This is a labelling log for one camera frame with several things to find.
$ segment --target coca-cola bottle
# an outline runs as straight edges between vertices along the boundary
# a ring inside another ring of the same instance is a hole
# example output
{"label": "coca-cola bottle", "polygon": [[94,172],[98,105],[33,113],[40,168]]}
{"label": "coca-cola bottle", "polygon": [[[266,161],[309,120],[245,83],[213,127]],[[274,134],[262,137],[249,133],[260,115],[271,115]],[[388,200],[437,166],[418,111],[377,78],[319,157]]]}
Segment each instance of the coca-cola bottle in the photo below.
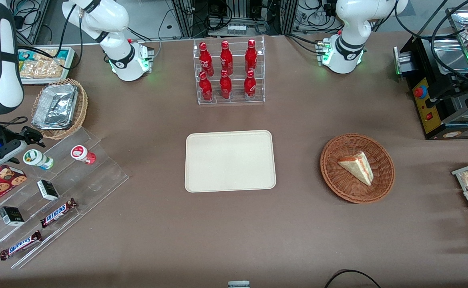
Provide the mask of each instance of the coca-cola bottle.
{"label": "coca-cola bottle", "polygon": [[221,71],[221,79],[219,80],[221,87],[221,96],[225,100],[229,100],[232,96],[232,80],[230,80],[229,73],[226,69]]}
{"label": "coca-cola bottle", "polygon": [[221,68],[225,69],[229,75],[232,75],[234,73],[234,63],[227,40],[221,41],[221,55],[219,55],[219,58],[221,60]]}
{"label": "coca-cola bottle", "polygon": [[245,99],[251,101],[255,98],[255,85],[257,84],[253,78],[253,70],[246,73],[245,79]]}
{"label": "coca-cola bottle", "polygon": [[211,102],[212,101],[212,86],[211,82],[207,79],[205,71],[200,71],[200,91],[203,97],[203,101]]}
{"label": "coca-cola bottle", "polygon": [[211,54],[207,51],[207,44],[201,42],[200,47],[200,65],[202,70],[207,73],[207,76],[212,77],[214,75],[214,68],[212,67],[212,57]]}
{"label": "coca-cola bottle", "polygon": [[255,71],[257,68],[257,50],[255,49],[255,40],[250,39],[248,40],[248,49],[246,50],[245,54],[245,70],[248,73],[250,69]]}

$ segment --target aluminum foil container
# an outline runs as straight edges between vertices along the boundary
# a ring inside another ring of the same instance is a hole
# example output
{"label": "aluminum foil container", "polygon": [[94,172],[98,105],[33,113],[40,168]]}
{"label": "aluminum foil container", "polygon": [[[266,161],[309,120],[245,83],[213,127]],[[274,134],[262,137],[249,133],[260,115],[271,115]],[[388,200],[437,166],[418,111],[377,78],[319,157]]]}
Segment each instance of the aluminum foil container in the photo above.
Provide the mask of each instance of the aluminum foil container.
{"label": "aluminum foil container", "polygon": [[43,89],[33,116],[33,126],[42,130],[66,130],[72,126],[79,89],[72,84]]}

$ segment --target brown table surface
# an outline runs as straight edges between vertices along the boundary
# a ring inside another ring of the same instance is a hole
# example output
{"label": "brown table surface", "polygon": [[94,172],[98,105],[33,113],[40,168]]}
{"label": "brown table surface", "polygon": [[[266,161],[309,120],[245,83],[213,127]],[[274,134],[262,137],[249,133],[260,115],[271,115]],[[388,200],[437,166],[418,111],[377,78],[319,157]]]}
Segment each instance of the brown table surface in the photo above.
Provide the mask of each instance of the brown table surface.
{"label": "brown table surface", "polygon": [[[468,140],[424,140],[392,60],[408,34],[372,35],[348,75],[318,67],[287,38],[265,40],[267,101],[253,106],[198,106],[192,40],[164,42],[153,73],[135,82],[119,80],[99,46],[85,46],[71,74],[88,93],[84,126],[131,178],[24,268],[0,261],[0,287],[217,288],[246,279],[312,288],[343,268],[383,287],[468,287],[468,203],[450,174],[468,165]],[[0,119],[29,115],[38,91],[26,87],[22,106]],[[189,134],[258,129],[273,135],[275,188],[185,190]],[[376,204],[342,200],[318,171],[326,142],[349,132],[373,137],[394,160],[394,188]]]}

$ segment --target red emergency stop button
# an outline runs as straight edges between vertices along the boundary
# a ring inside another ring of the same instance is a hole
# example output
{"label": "red emergency stop button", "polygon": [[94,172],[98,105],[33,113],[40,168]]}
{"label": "red emergency stop button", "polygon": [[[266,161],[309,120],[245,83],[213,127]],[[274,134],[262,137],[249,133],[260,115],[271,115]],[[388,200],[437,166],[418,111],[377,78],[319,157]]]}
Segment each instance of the red emergency stop button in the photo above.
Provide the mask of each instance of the red emergency stop button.
{"label": "red emergency stop button", "polygon": [[421,85],[421,86],[414,89],[414,96],[419,98],[419,99],[426,98],[427,94],[428,94],[428,88],[426,86],[424,86],[424,85]]}
{"label": "red emergency stop button", "polygon": [[415,88],[414,90],[414,96],[419,98],[423,95],[424,90],[421,87]]}

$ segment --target brown wicker basket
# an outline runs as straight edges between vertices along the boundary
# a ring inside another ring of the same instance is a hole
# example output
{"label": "brown wicker basket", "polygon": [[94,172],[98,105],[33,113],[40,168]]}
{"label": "brown wicker basket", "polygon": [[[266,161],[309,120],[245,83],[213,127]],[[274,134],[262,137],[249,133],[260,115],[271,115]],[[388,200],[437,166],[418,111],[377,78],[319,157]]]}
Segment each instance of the brown wicker basket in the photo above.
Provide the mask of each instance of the brown wicker basket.
{"label": "brown wicker basket", "polygon": [[[67,130],[40,130],[33,126],[33,128],[39,130],[40,133],[42,133],[44,137],[49,138],[49,139],[61,140],[65,138],[66,136],[73,134],[75,131],[79,129],[79,127],[82,126],[82,123],[84,122],[84,118],[86,118],[86,109],[88,109],[88,96],[86,95],[86,91],[84,91],[84,89],[82,88],[79,82],[73,79],[65,79],[65,80],[60,80],[58,82],[51,83],[48,86],[63,85],[63,84],[73,84],[79,88],[78,99],[77,99],[77,103],[75,104],[73,124],[72,124],[72,127],[70,127]],[[34,113],[36,111],[36,108],[38,107],[38,102],[40,101],[40,95],[42,95],[42,91],[38,93],[38,97],[36,97],[36,100],[34,101],[33,108],[31,109],[31,118],[34,117]]]}
{"label": "brown wicker basket", "polygon": [[[364,151],[373,171],[371,186],[360,182],[338,164],[338,159]],[[323,149],[320,168],[327,185],[337,195],[357,204],[373,203],[387,195],[394,184],[394,163],[387,151],[362,134],[344,134],[331,139]]]}

